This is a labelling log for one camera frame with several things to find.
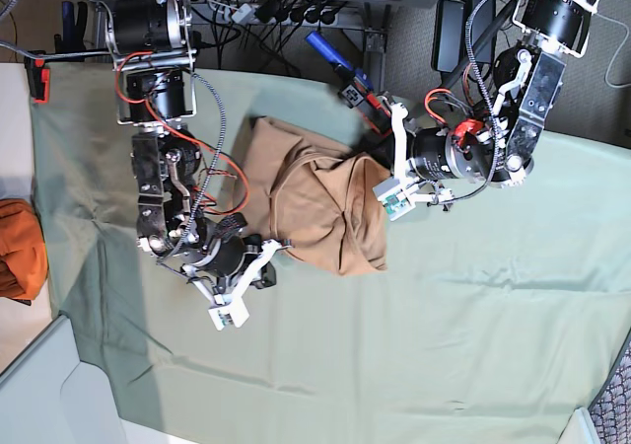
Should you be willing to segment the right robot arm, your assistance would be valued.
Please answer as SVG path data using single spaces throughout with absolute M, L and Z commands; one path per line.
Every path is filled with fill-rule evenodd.
M 137 238 L 142 250 L 176 274 L 213 293 L 238 285 L 276 283 L 272 248 L 245 235 L 239 211 L 212 214 L 207 188 L 217 165 L 232 160 L 223 144 L 208 145 L 186 125 L 196 114 L 196 47 L 190 0 L 89 0 L 105 13 L 117 121 L 138 131 L 131 138 L 137 183 Z

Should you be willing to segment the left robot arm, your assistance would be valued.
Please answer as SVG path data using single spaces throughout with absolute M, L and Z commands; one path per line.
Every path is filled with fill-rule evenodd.
M 391 108 L 388 183 L 405 195 L 444 179 L 484 185 L 523 182 L 563 85 L 567 60 L 587 51 L 600 0 L 510 0 L 481 35 L 478 0 L 464 22 L 462 62 L 428 92 L 434 128 L 416 127 L 402 104 Z

